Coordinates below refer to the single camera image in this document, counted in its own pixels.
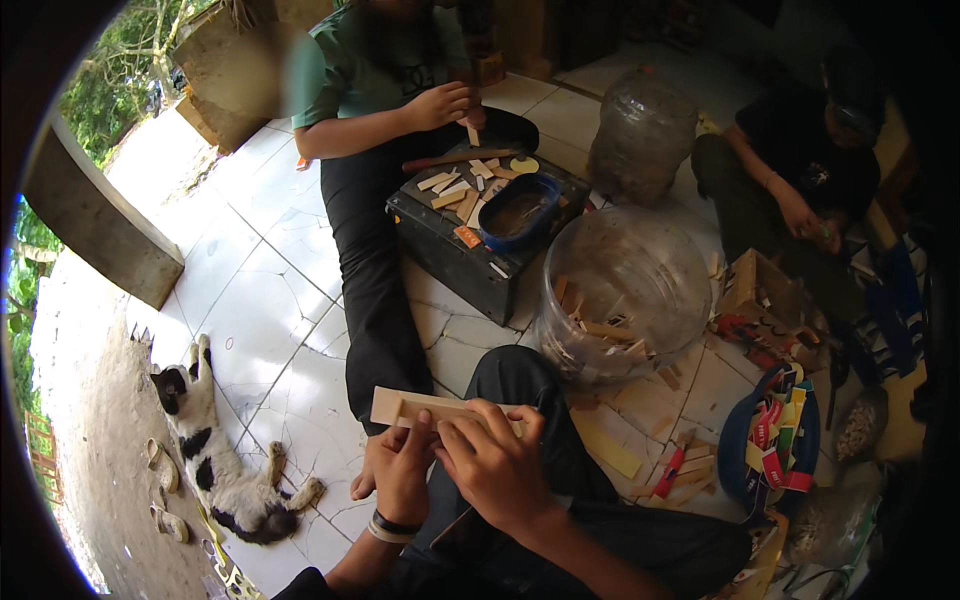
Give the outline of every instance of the dark jeans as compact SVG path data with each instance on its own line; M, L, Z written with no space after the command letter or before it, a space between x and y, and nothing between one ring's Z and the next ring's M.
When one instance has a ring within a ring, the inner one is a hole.
M500 404L537 407L546 418L540 461L550 490L573 496L570 512L585 531L628 563L660 577L677 598L699 598L716 591L746 564L751 543L739 525L618 504L616 490L577 435L560 381L535 351L523 346L489 351L467 389L467 397L478 396ZM578 579L512 540L488 557L477 557L466 571L447 563L430 550L430 542L469 504L440 463L434 467L428 490L430 517L404 551L389 584L389 596L420 597L426 593L421 586L451 592L469 580L473 585L499 587L498 597L594 597Z
M713 199L727 262L753 248L767 258L780 257L780 268L802 277L804 288L831 319L854 323L866 313L863 291L847 266L787 230L776 199L743 168L727 140L706 134L697 138L690 158L693 175Z
M485 111L485 132L518 141L531 154L537 149L540 134L533 123L504 110ZM320 185L344 279L350 337L347 396L350 410L370 435L385 428L370 423L374 386L433 394L433 379L403 289L396 226L385 212L386 202L411 177L400 168L404 162L443 155L466 137L462 126L450 123L321 162Z

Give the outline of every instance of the blue basket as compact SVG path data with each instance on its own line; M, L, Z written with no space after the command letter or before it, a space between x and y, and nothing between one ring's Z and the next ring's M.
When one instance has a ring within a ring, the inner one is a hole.
M747 513L754 508L753 499L747 495L745 486L750 420L754 415L756 404L763 398L767 384L777 376L777 373L785 369L785 366L774 367L763 375L754 391L737 402L730 411L724 422L723 431L720 433L720 444L717 445L717 476L720 478L720 486L728 496L739 500ZM817 397L813 392L807 394L804 413L800 416L800 426L804 429L804 436L797 438L794 442L793 456L797 461L791 470L813 475L820 453L820 410L817 407ZM803 498L804 492L785 491L777 503L778 512L791 517Z
M487 231L491 219L503 210L520 194L533 192L541 194L546 200L546 206L530 220L527 228L511 236L497 236ZM539 173L524 173L514 178L510 183L497 192L477 215L480 224L480 237L494 252L517 252L529 248L542 235L550 230L550 224L560 208L560 186Z

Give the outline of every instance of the white sandal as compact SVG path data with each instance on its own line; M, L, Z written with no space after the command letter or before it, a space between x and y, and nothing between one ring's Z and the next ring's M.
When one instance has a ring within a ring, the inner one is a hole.
M173 513L167 513L156 504L150 505L150 514L154 518L156 530L161 534L170 534L174 540L186 543L190 539L190 530L186 521Z
M177 491L180 484L180 474L177 472L177 464L170 458L167 451L163 449L163 444L151 438L147 440L147 467L156 468L156 476L160 485L167 493Z

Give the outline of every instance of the cat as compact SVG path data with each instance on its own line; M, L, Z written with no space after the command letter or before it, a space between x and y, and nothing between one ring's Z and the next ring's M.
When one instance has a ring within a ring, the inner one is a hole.
M310 477L293 495L278 491L283 447L271 442L263 471L244 468L220 428L213 398L210 340L190 345L190 369L167 367L150 378L160 406L179 437L188 479L207 512L243 541L267 544L297 531L296 512L324 491Z

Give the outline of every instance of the white bracelet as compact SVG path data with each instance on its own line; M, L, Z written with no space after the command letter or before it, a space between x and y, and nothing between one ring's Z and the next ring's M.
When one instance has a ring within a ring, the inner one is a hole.
M370 519L370 522L367 523L367 531L372 533L373 536L378 540L386 541L387 543L410 543L417 536L416 534L410 534L406 536L401 534L392 534L374 523L373 519Z

